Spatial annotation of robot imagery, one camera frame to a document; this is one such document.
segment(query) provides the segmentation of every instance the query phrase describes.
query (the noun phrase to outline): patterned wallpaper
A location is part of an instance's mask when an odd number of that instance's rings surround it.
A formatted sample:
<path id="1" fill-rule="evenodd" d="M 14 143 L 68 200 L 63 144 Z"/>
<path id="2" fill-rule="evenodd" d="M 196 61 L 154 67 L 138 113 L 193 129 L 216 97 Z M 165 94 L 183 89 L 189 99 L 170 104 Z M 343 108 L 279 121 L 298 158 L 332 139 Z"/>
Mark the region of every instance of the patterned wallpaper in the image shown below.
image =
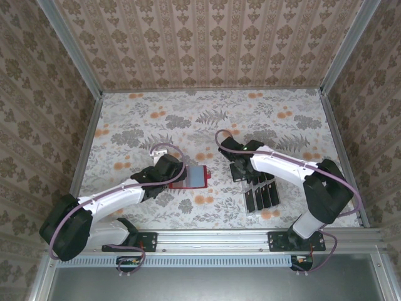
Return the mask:
<path id="1" fill-rule="evenodd" d="M 0 1 L 0 300 L 29 293 L 94 100 L 35 1 Z"/>
<path id="2" fill-rule="evenodd" d="M 103 90 L 320 85 L 362 0 L 56 0 Z"/>
<path id="3" fill-rule="evenodd" d="M 382 1 L 329 98 L 373 226 L 401 279 L 401 1 Z"/>

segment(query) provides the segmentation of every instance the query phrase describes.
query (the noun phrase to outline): cable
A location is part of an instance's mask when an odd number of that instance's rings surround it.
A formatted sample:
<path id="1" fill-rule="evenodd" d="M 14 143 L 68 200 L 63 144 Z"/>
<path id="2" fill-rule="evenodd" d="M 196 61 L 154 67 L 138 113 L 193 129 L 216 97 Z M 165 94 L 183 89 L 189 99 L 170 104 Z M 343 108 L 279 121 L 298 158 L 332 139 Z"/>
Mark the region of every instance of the cable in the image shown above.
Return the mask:
<path id="1" fill-rule="evenodd" d="M 351 211 L 348 211 L 348 212 L 339 214 L 339 215 L 338 215 L 339 218 L 342 217 L 342 216 L 347 216 L 347 215 L 351 215 L 351 214 L 353 214 L 353 213 L 356 213 L 356 212 L 358 212 L 358 211 L 361 209 L 361 207 L 362 207 L 362 198 L 361 198 L 361 196 L 359 195 L 358 191 L 357 191 L 354 187 L 352 187 L 351 185 L 349 185 L 349 184 L 348 184 L 346 181 L 344 181 L 343 179 L 341 179 L 341 178 L 339 178 L 339 177 L 336 177 L 336 176 L 330 174 L 329 172 L 322 171 L 321 169 L 318 169 L 318 168 L 316 168 L 315 166 L 311 166 L 311 165 L 305 165 L 305 166 L 304 166 L 304 164 L 303 164 L 302 162 L 299 162 L 299 161 L 294 160 L 294 159 L 292 159 L 292 158 L 288 158 L 288 157 L 282 156 L 282 155 L 277 154 L 277 153 L 267 152 L 267 151 L 264 151 L 264 150 L 248 151 L 248 150 L 234 150 L 234 149 L 228 149 L 227 147 L 222 146 L 222 145 L 219 143 L 218 139 L 217 139 L 217 136 L 218 136 L 221 132 L 227 132 L 231 137 L 232 137 L 232 134 L 231 134 L 228 130 L 218 130 L 218 131 L 216 132 L 216 134 L 214 135 L 214 140 L 215 140 L 216 144 L 217 144 L 222 150 L 225 150 L 226 152 L 232 152 L 233 154 L 262 154 L 262 155 L 268 155 L 268 156 L 276 157 L 276 158 L 279 158 L 279 159 L 288 161 L 288 162 L 290 162 L 290 163 L 296 164 L 296 165 L 298 165 L 298 166 L 301 166 L 301 167 L 304 167 L 304 168 L 307 168 L 307 169 L 311 169 L 312 171 L 319 172 L 320 174 L 322 174 L 322 175 L 324 175 L 324 176 L 326 176 L 326 177 L 329 177 L 330 179 L 333 179 L 333 180 L 335 180 L 335 181 L 337 181 L 337 182 L 343 184 L 343 185 L 344 185 L 345 187 L 347 187 L 350 191 L 352 191 L 352 193 L 354 194 L 354 196 L 355 196 L 355 197 L 357 198 L 357 200 L 358 200 L 358 204 L 357 204 L 357 206 L 354 208 L 354 210 L 351 210 Z"/>
<path id="2" fill-rule="evenodd" d="M 110 248 L 114 248 L 114 249 L 134 250 L 134 251 L 139 251 L 139 252 L 142 253 L 142 259 L 141 259 L 140 263 L 131 272 L 123 272 L 123 271 L 121 271 L 121 264 L 123 262 L 129 260 L 129 258 L 121 258 L 120 259 L 120 261 L 118 262 L 118 266 L 117 266 L 117 270 L 120 272 L 120 276 L 123 275 L 123 274 L 127 275 L 127 276 L 130 276 L 131 274 L 136 273 L 137 271 L 139 271 L 139 269 L 141 268 L 141 266 L 145 262 L 146 252 L 141 248 L 137 248 L 136 246 L 116 246 L 116 245 L 107 245 L 107 246 L 109 246 Z"/>
<path id="3" fill-rule="evenodd" d="M 330 174 L 329 172 L 322 171 L 321 169 L 318 169 L 318 168 L 316 168 L 315 166 L 311 166 L 311 165 L 305 165 L 305 166 L 304 166 L 303 163 L 301 163 L 301 162 L 299 162 L 299 161 L 297 161 L 297 160 L 294 160 L 294 159 L 289 158 L 289 157 L 282 156 L 282 155 L 277 154 L 277 153 L 272 153 L 272 152 L 268 152 L 268 151 L 264 151 L 264 150 L 248 151 L 248 150 L 234 150 L 234 149 L 228 149 L 227 147 L 224 147 L 224 146 L 222 146 L 222 145 L 219 143 L 218 135 L 219 135 L 221 132 L 226 132 L 230 137 L 232 137 L 232 134 L 231 134 L 228 130 L 221 129 L 221 130 L 218 130 L 218 131 L 216 132 L 216 134 L 214 135 L 214 140 L 215 140 L 217 146 L 219 146 L 222 150 L 225 150 L 226 152 L 232 152 L 233 154 L 262 154 L 262 155 L 268 155 L 268 156 L 272 156 L 272 157 L 277 157 L 277 158 L 279 158 L 279 159 L 288 161 L 288 162 L 293 163 L 293 164 L 296 164 L 296 165 L 298 165 L 298 166 L 303 166 L 304 168 L 311 169 L 312 171 L 319 172 L 320 174 L 322 174 L 322 175 L 324 175 L 324 176 L 326 176 L 326 177 L 329 177 L 330 179 L 333 179 L 333 180 L 335 180 L 335 181 L 337 181 L 337 182 L 343 184 L 343 185 L 344 185 L 345 187 L 347 187 L 350 191 L 352 191 L 352 193 L 354 194 L 354 196 L 357 198 L 358 203 L 357 203 L 356 207 L 355 207 L 353 210 L 348 211 L 348 212 L 345 212 L 345 213 L 342 213 L 342 214 L 339 214 L 339 215 L 338 215 L 339 218 L 342 217 L 342 216 L 347 216 L 347 215 L 351 215 L 351 214 L 353 214 L 353 213 L 356 213 L 356 212 L 358 212 L 358 211 L 361 209 L 361 207 L 362 207 L 362 198 L 361 198 L 361 196 L 359 195 L 358 191 L 357 191 L 354 187 L 352 187 L 351 185 L 349 185 L 349 184 L 348 184 L 346 181 L 344 181 L 343 179 L 341 179 L 341 178 L 339 178 L 339 177 L 336 177 L 336 176 Z M 295 266 L 296 268 L 300 269 L 299 272 L 303 272 L 303 273 L 315 272 L 315 271 L 319 270 L 320 268 L 322 268 L 322 267 L 327 263 L 327 261 L 330 259 L 330 257 L 333 256 L 334 251 L 336 250 L 336 247 L 337 247 L 338 240 L 337 240 L 337 237 L 335 237 L 334 235 L 329 234 L 329 233 L 327 233 L 327 232 L 324 232 L 324 231 L 322 230 L 325 226 L 326 226 L 326 224 L 323 225 L 323 227 L 321 227 L 321 229 L 319 230 L 319 232 L 322 233 L 323 235 L 330 236 L 330 237 L 332 237 L 332 238 L 334 239 L 334 246 L 333 246 L 333 248 L 331 249 L 329 255 L 327 256 L 327 258 L 324 260 L 324 262 L 323 262 L 321 265 L 318 265 L 316 268 L 312 268 L 311 270 L 309 270 L 309 271 L 307 271 L 307 272 L 306 272 L 306 271 L 303 271 L 303 269 L 302 269 L 301 267 L 299 267 L 298 265 L 294 265 L 294 264 L 293 264 L 293 266 Z"/>
<path id="4" fill-rule="evenodd" d="M 94 198 L 92 198 L 92 199 L 90 199 L 90 200 L 88 200 L 88 201 L 86 201 L 86 202 L 84 202 L 84 203 L 82 203 L 82 204 L 79 204 L 77 207 L 74 207 L 74 208 L 60 221 L 60 224 L 58 224 L 58 226 L 57 226 L 57 228 L 56 228 L 56 230 L 55 230 L 55 233 L 54 233 L 53 236 L 51 237 L 51 240 L 50 240 L 50 243 L 49 243 L 49 250 L 48 250 L 48 253 L 49 253 L 50 258 L 52 258 L 52 259 L 54 259 L 54 260 L 59 260 L 59 258 L 58 258 L 56 255 L 53 254 L 53 247 L 54 247 L 54 245 L 55 245 L 55 241 L 56 241 L 56 238 L 57 238 L 57 236 L 58 236 L 58 233 L 60 232 L 60 230 L 61 230 L 61 228 L 64 226 L 64 224 L 68 221 L 68 219 L 69 219 L 74 213 L 76 213 L 79 209 L 85 207 L 87 204 L 90 204 L 90 203 L 92 203 L 92 202 L 96 202 L 96 201 L 98 201 L 99 199 L 104 198 L 105 196 L 108 196 L 108 195 L 110 195 L 110 194 L 116 193 L 117 191 L 121 191 L 121 190 L 123 190 L 123 189 L 133 188 L 133 187 L 138 187 L 138 186 L 141 186 L 141 187 L 143 187 L 143 186 L 160 186 L 160 185 L 166 185 L 166 184 L 168 184 L 168 183 L 171 183 L 171 182 L 174 182 L 175 180 L 177 180 L 177 179 L 182 175 L 182 173 L 185 171 L 185 157 L 184 157 L 184 154 L 182 153 L 182 151 L 181 151 L 178 147 L 176 147 L 176 146 L 174 146 L 174 145 L 172 145 L 172 144 L 170 144 L 170 143 L 158 143 L 158 144 L 156 144 L 155 146 L 153 146 L 153 147 L 151 148 L 150 153 L 152 153 L 156 148 L 158 148 L 158 147 L 160 147 L 160 146 L 163 146 L 163 145 L 164 145 L 164 146 L 169 146 L 169 147 L 175 149 L 175 150 L 180 154 L 180 156 L 181 156 L 181 158 L 182 158 L 182 169 L 181 169 L 181 171 L 178 173 L 178 175 L 176 175 L 175 177 L 173 177 L 173 178 L 170 179 L 170 180 L 166 180 L 166 181 L 163 181 L 163 182 L 142 183 L 142 184 L 141 184 L 141 183 L 135 183 L 135 184 L 126 185 L 126 186 L 124 186 L 124 187 L 119 186 L 119 187 L 116 187 L 115 189 L 112 189 L 112 190 L 110 190 L 110 191 L 106 191 L 106 192 L 104 192 L 104 193 L 102 193 L 102 194 L 99 194 L 99 195 L 95 196 Z"/>

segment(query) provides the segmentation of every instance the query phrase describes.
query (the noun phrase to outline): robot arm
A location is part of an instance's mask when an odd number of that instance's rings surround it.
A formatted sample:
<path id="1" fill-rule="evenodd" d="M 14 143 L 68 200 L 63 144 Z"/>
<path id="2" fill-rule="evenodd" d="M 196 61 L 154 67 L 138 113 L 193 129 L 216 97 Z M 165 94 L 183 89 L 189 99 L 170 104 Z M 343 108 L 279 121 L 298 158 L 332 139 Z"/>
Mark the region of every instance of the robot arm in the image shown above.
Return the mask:
<path id="1" fill-rule="evenodd" d="M 305 168 L 305 165 L 313 166 L 344 180 L 331 160 L 325 159 L 321 163 L 302 161 L 280 154 L 261 142 L 252 140 L 242 145 L 232 137 L 224 140 L 221 146 L 235 151 L 262 151 L 271 154 L 235 154 L 219 148 L 233 162 L 231 169 L 241 173 L 248 181 L 259 176 L 260 172 L 265 172 L 303 188 L 308 210 L 289 229 L 289 235 L 295 236 L 295 240 L 307 240 L 323 225 L 332 224 L 353 197 L 353 193 L 339 182 Z"/>
<path id="2" fill-rule="evenodd" d="M 57 234 L 53 251 L 60 260 L 70 260 L 85 248 L 102 245 L 133 246 L 137 230 L 128 220 L 118 218 L 111 223 L 100 220 L 126 206 L 156 198 L 167 185 L 149 184 L 164 182 L 178 176 L 182 166 L 183 162 L 180 163 L 175 157 L 164 154 L 155 166 L 145 168 L 113 188 L 80 198 L 67 194 L 50 212 L 39 233 L 50 244 L 57 227 L 66 215 L 77 206 L 85 204 L 66 220 Z M 184 171 L 175 182 L 182 181 L 186 175 Z"/>

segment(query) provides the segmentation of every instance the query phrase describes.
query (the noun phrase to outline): gray leaf pattern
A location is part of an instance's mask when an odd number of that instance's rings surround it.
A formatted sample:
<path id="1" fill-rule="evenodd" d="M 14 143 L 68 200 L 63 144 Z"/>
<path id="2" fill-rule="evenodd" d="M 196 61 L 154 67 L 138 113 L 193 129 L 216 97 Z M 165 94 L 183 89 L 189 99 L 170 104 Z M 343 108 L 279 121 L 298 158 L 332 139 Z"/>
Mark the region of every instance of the gray leaf pattern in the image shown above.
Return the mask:
<path id="1" fill-rule="evenodd" d="M 153 165 L 148 151 L 168 142 L 184 152 L 187 165 L 207 166 L 208 187 L 166 189 L 110 219 L 126 217 L 142 230 L 286 228 L 305 211 L 303 191 L 278 179 L 282 203 L 247 216 L 241 183 L 232 181 L 230 162 L 218 152 L 214 134 L 227 129 L 242 144 L 255 139 L 290 156 L 320 162 L 337 158 L 324 116 L 316 90 L 106 93 L 80 194 L 111 188 Z M 181 160 L 178 152 L 168 150 Z M 12 165 L 2 172 L 13 172 Z M 333 225 L 358 226 L 358 221 L 347 216 Z"/>

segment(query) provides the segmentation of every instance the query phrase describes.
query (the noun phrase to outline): floral tablecloth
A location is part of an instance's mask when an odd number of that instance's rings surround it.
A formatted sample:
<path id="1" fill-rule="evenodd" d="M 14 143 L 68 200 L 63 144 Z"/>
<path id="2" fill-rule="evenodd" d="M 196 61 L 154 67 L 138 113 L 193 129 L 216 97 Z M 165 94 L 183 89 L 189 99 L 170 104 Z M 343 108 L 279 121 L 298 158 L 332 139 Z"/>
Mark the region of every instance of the floral tablecloth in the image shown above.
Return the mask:
<path id="1" fill-rule="evenodd" d="M 110 93 L 103 101 L 81 196 L 152 165 L 148 151 L 158 142 L 179 146 L 187 165 L 206 165 L 212 173 L 207 189 L 168 189 L 109 217 L 126 217 L 139 229 L 287 228 L 306 210 L 303 191 L 278 179 L 281 204 L 248 217 L 241 184 L 232 181 L 214 142 L 219 129 L 240 143 L 255 139 L 299 159 L 339 164 L 317 90 Z M 333 226 L 359 224 L 354 214 Z"/>

